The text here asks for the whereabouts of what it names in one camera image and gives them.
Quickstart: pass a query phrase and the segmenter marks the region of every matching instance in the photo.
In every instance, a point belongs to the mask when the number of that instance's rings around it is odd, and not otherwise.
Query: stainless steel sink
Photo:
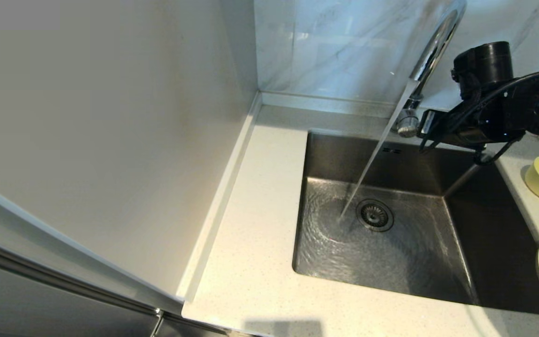
[[[339,218],[376,145],[309,134],[295,271],[539,314],[537,245],[496,166],[465,175],[471,153],[385,143]]]

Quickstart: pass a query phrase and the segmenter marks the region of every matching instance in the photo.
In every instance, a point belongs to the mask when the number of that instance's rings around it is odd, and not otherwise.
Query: white marble wall
[[[255,0],[259,88],[284,94],[396,102],[450,0]],[[507,40],[515,74],[539,70],[539,0],[468,0],[425,89],[424,106],[460,101],[453,58]]]

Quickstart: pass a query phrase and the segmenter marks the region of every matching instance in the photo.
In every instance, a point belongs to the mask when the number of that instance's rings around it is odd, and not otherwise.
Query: black robotic arm
[[[539,72],[514,78],[509,43],[494,42],[465,51],[454,60],[454,81],[463,100],[449,112],[423,114],[421,150],[440,143],[475,150],[475,163],[490,164],[526,132],[539,135]],[[482,160],[487,143],[506,143]]]

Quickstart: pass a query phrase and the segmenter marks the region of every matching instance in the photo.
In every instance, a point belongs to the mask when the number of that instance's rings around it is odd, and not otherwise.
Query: water stream
[[[349,208],[349,205],[351,201],[353,201],[353,198],[355,197],[355,194],[357,194],[357,190],[359,189],[359,186],[361,185],[361,182],[365,178],[365,175],[367,174],[367,171],[370,170],[371,163],[376,159],[376,155],[378,152],[380,152],[381,146],[386,140],[388,136],[388,132],[390,132],[390,129],[392,128],[392,125],[396,121],[396,118],[398,117],[398,114],[401,113],[402,107],[407,102],[407,99],[411,94],[413,93],[413,90],[417,88],[417,85],[419,85],[418,81],[415,81],[413,79],[409,79],[407,81],[407,86],[405,87],[405,90],[402,92],[402,96],[400,100],[398,101],[398,104],[396,105],[396,108],[394,109],[394,112],[392,113],[392,116],[390,117],[390,120],[388,121],[388,124],[386,124],[386,128],[382,132],[382,135],[380,136],[380,140],[378,141],[378,145],[376,145],[376,149],[374,149],[374,152],[372,152],[370,156],[370,160],[368,160],[367,164],[365,165],[365,168],[363,169],[363,173],[361,173],[361,177],[359,177],[359,181],[357,182],[357,185],[355,186],[355,189],[351,193],[349,199],[347,200],[346,205],[344,206],[344,209],[342,210],[342,213],[340,213],[340,217],[346,212],[346,210]]]

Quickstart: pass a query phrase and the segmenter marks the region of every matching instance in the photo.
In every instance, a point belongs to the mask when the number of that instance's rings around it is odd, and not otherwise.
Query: white quartz countertop
[[[185,303],[182,315],[279,337],[539,337],[539,315],[295,273],[292,259],[308,131],[379,135],[385,124],[383,119],[264,105],[197,293]],[[498,166],[539,240],[539,198],[521,177],[538,155],[539,142],[526,136]]]

